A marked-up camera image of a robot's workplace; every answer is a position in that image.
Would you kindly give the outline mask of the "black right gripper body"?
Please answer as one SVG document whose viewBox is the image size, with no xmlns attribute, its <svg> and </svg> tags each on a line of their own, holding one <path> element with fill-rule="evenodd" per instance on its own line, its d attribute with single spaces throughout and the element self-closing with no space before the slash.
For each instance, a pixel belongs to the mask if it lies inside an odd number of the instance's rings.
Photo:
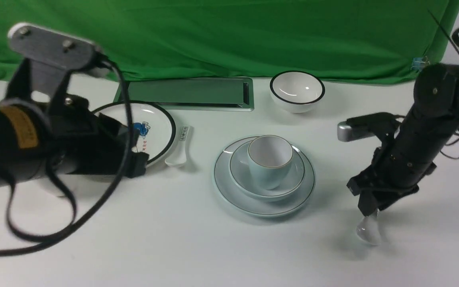
<svg viewBox="0 0 459 287">
<path fill-rule="evenodd" d="M 421 179 L 431 175 L 436 168 L 434 162 L 415 163 L 401 154 L 391 154 L 385 148 L 377 147 L 371 164 L 350 178 L 347 187 L 354 196 L 359 196 L 363 191 L 387 193 L 392 205 L 418 192 Z"/>
</svg>

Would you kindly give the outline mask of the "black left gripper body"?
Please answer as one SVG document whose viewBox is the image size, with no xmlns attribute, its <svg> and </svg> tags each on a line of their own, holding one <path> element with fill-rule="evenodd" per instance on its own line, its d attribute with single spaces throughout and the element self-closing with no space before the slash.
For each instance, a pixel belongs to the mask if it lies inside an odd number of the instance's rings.
<svg viewBox="0 0 459 287">
<path fill-rule="evenodd" d="M 64 138 L 65 146 L 51 160 L 58 175 L 116 176 L 123 161 L 122 176 L 135 178 L 146 173 L 148 154 L 133 152 L 139 130 L 103 113 L 88 109 L 88 100 L 68 94 L 66 107 L 76 124 L 86 124 L 88 130 Z"/>
</svg>

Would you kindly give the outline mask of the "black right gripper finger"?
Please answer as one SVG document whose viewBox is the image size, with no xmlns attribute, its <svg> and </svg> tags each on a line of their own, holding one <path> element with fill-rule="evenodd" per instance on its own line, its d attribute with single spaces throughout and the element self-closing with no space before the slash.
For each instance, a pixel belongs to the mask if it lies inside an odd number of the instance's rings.
<svg viewBox="0 0 459 287">
<path fill-rule="evenodd" d="M 359 195 L 358 208 L 363 216 L 371 216 L 376 211 L 385 210 L 391 205 L 391 197 L 379 191 L 363 191 Z"/>
</svg>

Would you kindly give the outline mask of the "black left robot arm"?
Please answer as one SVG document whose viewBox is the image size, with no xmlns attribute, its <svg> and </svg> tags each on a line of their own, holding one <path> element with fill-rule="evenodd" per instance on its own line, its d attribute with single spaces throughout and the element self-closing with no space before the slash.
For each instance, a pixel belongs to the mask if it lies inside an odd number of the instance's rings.
<svg viewBox="0 0 459 287">
<path fill-rule="evenodd" d="M 124 157 L 128 127 L 89 111 L 87 99 L 69 95 L 62 123 L 80 135 L 54 138 L 31 109 L 0 106 L 0 170 L 16 182 L 45 178 L 49 159 L 59 175 L 116 175 Z M 0 176 L 0 187 L 6 182 Z"/>
</svg>

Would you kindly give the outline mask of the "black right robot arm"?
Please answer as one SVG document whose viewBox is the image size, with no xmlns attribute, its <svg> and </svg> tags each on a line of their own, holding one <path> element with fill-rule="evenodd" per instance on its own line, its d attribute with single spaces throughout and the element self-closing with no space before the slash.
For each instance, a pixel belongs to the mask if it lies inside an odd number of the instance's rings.
<svg viewBox="0 0 459 287">
<path fill-rule="evenodd" d="M 419 191 L 419 182 L 435 169 L 435 158 L 459 130 L 459 65 L 433 64 L 419 73 L 414 103 L 402 122 L 392 113 L 349 118 L 338 125 L 338 138 L 350 142 L 376 136 L 371 164 L 349 179 L 363 216 L 383 211 Z"/>
</svg>

